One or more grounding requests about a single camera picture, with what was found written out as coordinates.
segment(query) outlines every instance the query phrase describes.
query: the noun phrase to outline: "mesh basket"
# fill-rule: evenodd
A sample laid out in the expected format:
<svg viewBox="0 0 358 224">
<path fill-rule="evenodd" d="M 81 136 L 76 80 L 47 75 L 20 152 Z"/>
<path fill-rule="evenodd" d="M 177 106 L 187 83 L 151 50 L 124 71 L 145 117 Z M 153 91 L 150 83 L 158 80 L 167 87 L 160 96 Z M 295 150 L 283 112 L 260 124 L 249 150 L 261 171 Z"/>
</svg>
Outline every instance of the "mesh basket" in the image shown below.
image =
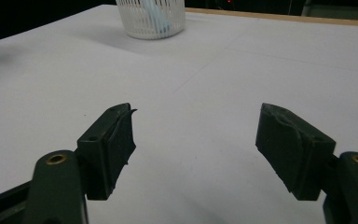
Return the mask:
<svg viewBox="0 0 358 224">
<path fill-rule="evenodd" d="M 126 33 L 140 39 L 160 39 L 185 28 L 184 0 L 117 0 Z"/>
</svg>

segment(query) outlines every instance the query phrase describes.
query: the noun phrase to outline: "wooden table edge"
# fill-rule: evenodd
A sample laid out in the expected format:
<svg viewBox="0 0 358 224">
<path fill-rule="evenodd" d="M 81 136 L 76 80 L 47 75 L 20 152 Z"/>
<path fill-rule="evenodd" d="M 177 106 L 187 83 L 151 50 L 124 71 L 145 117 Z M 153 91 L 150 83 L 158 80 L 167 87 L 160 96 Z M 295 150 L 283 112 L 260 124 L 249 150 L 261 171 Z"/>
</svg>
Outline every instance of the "wooden table edge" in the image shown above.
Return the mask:
<svg viewBox="0 0 358 224">
<path fill-rule="evenodd" d="M 193 7 L 187 7 L 186 12 L 214 14 L 214 15 L 238 16 L 238 17 L 249 17 L 249 18 L 278 20 L 278 21 L 300 21 L 300 22 L 310 22 L 310 23 L 325 23 L 325 24 L 335 24 L 335 25 L 358 26 L 358 21 L 341 20 L 341 19 L 329 19 L 329 18 L 287 16 L 287 15 L 277 15 L 277 14 L 263 14 L 263 13 L 242 12 L 242 11 L 226 11 L 226 10 L 193 8 Z"/>
</svg>

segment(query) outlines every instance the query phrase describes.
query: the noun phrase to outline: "white cup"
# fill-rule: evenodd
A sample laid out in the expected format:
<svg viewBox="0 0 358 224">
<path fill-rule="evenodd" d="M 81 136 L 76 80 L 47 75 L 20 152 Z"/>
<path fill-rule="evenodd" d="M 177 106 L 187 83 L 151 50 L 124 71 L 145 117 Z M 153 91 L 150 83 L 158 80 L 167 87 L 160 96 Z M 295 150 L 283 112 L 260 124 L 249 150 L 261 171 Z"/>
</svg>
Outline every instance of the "white cup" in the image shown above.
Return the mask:
<svg viewBox="0 0 358 224">
<path fill-rule="evenodd" d="M 139 39 L 160 39 L 185 28 L 184 0 L 117 0 L 124 29 Z"/>
</svg>

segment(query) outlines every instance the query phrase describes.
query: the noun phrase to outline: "white table surface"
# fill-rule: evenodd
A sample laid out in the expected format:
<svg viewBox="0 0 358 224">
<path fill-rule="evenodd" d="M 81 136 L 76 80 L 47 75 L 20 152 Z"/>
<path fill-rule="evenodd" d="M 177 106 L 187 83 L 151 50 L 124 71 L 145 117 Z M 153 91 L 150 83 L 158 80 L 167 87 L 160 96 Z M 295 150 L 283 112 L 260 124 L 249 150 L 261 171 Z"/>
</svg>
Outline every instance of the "white table surface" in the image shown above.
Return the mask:
<svg viewBox="0 0 358 224">
<path fill-rule="evenodd" d="M 186 13 L 158 41 L 100 6 L 0 40 L 0 192 L 106 108 L 133 115 L 136 150 L 90 223 L 324 223 L 255 147 L 263 102 L 358 151 L 358 27 Z"/>
</svg>

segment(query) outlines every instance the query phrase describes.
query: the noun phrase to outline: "white plastic container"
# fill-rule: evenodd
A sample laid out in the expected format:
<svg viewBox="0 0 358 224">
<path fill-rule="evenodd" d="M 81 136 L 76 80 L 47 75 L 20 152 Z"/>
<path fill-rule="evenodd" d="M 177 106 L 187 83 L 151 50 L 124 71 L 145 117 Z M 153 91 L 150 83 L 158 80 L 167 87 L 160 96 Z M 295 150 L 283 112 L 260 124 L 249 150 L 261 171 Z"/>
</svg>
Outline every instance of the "white plastic container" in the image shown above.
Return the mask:
<svg viewBox="0 0 358 224">
<path fill-rule="evenodd" d="M 184 0 L 117 0 L 124 29 L 139 39 L 160 39 L 185 28 Z"/>
</svg>

